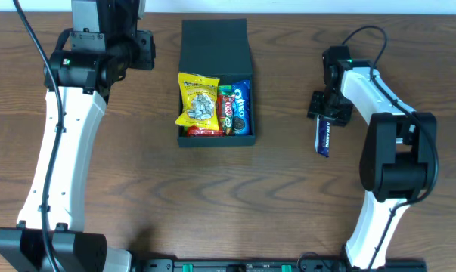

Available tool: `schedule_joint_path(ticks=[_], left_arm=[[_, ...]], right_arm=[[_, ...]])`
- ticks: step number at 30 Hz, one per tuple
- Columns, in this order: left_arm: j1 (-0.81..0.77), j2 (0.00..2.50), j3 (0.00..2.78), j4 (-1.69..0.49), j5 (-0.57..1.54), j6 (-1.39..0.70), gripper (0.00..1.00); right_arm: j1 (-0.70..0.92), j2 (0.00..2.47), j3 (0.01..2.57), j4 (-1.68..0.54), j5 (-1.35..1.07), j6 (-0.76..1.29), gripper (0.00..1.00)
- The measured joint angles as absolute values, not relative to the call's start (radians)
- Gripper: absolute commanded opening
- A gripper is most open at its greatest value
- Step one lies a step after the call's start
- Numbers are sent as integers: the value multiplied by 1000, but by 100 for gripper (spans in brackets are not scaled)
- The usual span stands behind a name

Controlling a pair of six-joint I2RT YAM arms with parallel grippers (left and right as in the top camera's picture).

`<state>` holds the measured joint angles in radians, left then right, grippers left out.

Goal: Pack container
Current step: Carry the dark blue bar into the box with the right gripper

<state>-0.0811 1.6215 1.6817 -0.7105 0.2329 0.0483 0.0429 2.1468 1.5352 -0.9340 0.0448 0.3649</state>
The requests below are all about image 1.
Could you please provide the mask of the yellow snack bag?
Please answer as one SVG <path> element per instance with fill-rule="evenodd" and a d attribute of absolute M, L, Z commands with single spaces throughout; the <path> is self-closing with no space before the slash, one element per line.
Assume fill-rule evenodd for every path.
<path fill-rule="evenodd" d="M 178 126 L 218 130 L 216 112 L 219 78 L 191 73 L 179 73 L 182 113 L 176 119 Z"/>

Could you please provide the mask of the green Haribo candy bag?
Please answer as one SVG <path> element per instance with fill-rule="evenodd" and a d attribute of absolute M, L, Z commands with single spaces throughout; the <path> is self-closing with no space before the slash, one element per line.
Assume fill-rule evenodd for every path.
<path fill-rule="evenodd" d="M 221 125 L 221 99 L 222 95 L 233 95 L 234 92 L 231 90 L 230 85 L 221 85 L 218 87 L 218 98 L 217 98 L 217 103 L 216 103 L 216 112 L 217 112 L 217 117 L 219 121 L 219 129 L 222 130 L 222 125 Z"/>

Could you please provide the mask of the blue Oreo cookie pack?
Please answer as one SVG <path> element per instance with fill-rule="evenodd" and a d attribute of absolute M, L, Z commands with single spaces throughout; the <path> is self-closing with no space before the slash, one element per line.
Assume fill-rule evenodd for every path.
<path fill-rule="evenodd" d="M 233 104 L 233 129 L 236 135 L 249 135 L 250 126 L 250 80 L 235 82 L 232 86 L 234 92 Z"/>

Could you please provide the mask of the black box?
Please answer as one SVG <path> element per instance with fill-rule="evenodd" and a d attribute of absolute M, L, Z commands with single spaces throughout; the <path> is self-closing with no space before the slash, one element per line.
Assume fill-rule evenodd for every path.
<path fill-rule="evenodd" d="M 241 80 L 254 83 L 254 67 L 245 19 L 183 20 L 178 70 L 216 77 L 221 85 Z M 256 142 L 255 88 L 250 87 L 249 135 L 188 137 L 178 129 L 180 147 L 239 147 Z"/>

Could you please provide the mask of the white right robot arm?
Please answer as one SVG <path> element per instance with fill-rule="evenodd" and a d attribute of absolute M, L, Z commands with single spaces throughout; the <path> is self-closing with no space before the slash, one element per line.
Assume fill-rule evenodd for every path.
<path fill-rule="evenodd" d="M 353 110 L 368 125 L 359 176 L 364 202 L 338 261 L 316 261 L 328 271 L 425 271 L 423 260 L 386 258 L 405 211 L 434 188 L 438 173 L 436 118 L 401 102 L 369 60 L 351 58 L 346 45 L 322 54 L 324 91 L 316 91 L 307 113 L 316 121 L 315 149 L 328 155 L 334 126 L 349 123 Z"/>

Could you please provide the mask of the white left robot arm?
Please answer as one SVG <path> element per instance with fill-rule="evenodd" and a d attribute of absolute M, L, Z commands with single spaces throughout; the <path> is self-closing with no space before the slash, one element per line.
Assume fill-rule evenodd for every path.
<path fill-rule="evenodd" d="M 85 231 L 85 191 L 95 135 L 114 83 L 151 70 L 153 35 L 138 28 L 142 0 L 72 3 L 73 25 L 44 55 L 46 120 L 33 183 L 0 255 L 18 271 L 140 271 L 141 261 Z"/>

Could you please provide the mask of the dark blue chocolate bar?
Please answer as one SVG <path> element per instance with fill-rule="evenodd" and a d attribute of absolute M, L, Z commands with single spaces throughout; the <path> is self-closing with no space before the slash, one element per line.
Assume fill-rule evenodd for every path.
<path fill-rule="evenodd" d="M 315 150 L 318 154 L 329 157 L 330 152 L 330 123 L 317 117 Z"/>

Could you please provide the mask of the red Hacks candy bag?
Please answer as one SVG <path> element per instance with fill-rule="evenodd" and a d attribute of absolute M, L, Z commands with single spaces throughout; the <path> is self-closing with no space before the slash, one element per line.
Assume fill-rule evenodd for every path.
<path fill-rule="evenodd" d="M 198 128 L 197 126 L 192 126 L 188 128 L 186 132 L 187 137 L 223 137 L 224 132 L 222 130 L 211 130 L 205 128 Z"/>

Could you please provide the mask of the red green KitKat bar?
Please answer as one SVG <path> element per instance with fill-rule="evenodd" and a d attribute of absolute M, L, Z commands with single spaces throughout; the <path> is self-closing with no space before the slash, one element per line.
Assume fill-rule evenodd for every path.
<path fill-rule="evenodd" d="M 226 136 L 232 136 L 233 131 L 233 95 L 222 95 L 221 99 L 221 125 Z"/>

